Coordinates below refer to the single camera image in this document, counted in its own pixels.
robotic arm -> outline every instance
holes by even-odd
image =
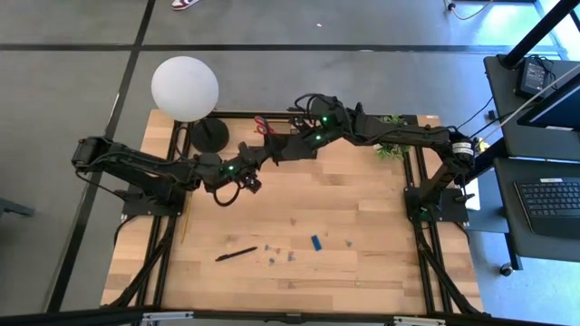
[[[298,129],[297,134],[266,134],[264,147],[249,147],[242,142],[239,154],[229,160],[204,153],[167,161],[104,137],[89,137],[79,140],[72,164],[77,173],[107,172],[121,178],[142,189],[141,197],[162,206],[177,202],[183,192],[196,190],[202,183],[219,205],[228,206],[240,189],[256,193],[261,188],[257,171],[269,158],[276,164],[310,158],[317,149],[338,139],[354,146],[393,143],[435,150],[443,165],[432,179],[421,184],[422,206],[436,206],[441,191],[458,175],[469,172],[473,164],[474,144],[456,130],[384,123],[365,114],[360,103],[352,110],[334,97],[308,95],[307,109],[297,103],[297,108],[289,109],[304,111],[304,115],[289,121]],[[217,191],[232,182],[238,186],[236,195],[226,203],[220,202]],[[125,201],[136,199],[126,191],[115,193]]]

green leaves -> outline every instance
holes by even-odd
[[[405,125],[407,121],[401,115],[390,115],[379,118],[384,123],[395,123]],[[377,149],[377,155],[380,159],[403,159],[403,154],[411,150],[409,145],[399,145],[390,143],[381,143],[381,147]]]

pen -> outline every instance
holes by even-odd
[[[236,257],[237,255],[241,255],[241,254],[247,254],[250,252],[253,252],[254,250],[256,250],[257,247],[251,247],[251,248],[247,248],[238,252],[235,252],[233,254],[222,254],[221,256],[219,256],[218,258],[216,258],[216,262],[221,262],[223,260],[232,258],[232,257]]]

gray floor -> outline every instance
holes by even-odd
[[[0,43],[132,43],[145,8],[136,0],[33,3],[0,3]],[[458,10],[478,6],[460,3]],[[509,45],[538,20],[532,5],[495,4],[460,22],[435,0],[202,0],[183,13],[159,0],[145,43]],[[116,140],[140,145],[154,108],[151,75],[175,55],[198,57],[214,70],[219,110],[284,110],[297,96],[319,91],[348,105],[362,101],[372,113],[437,114],[459,124],[490,97],[482,53],[141,53]],[[126,52],[0,52],[0,153],[8,158],[0,160],[0,197],[37,210],[31,219],[0,220],[2,315],[44,307],[82,195],[69,163],[75,142],[102,134],[128,58]],[[485,123],[479,117],[464,130]],[[125,187],[112,177],[103,184]],[[64,309],[99,305],[120,209],[115,198],[97,195]],[[580,324],[580,289],[572,285],[580,264],[525,259],[524,271],[503,278],[497,274],[508,260],[502,235],[473,234],[471,249],[487,312]]]

black lamp base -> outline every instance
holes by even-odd
[[[201,153],[218,153],[229,141],[229,131],[224,122],[205,118],[189,129],[191,145]]]

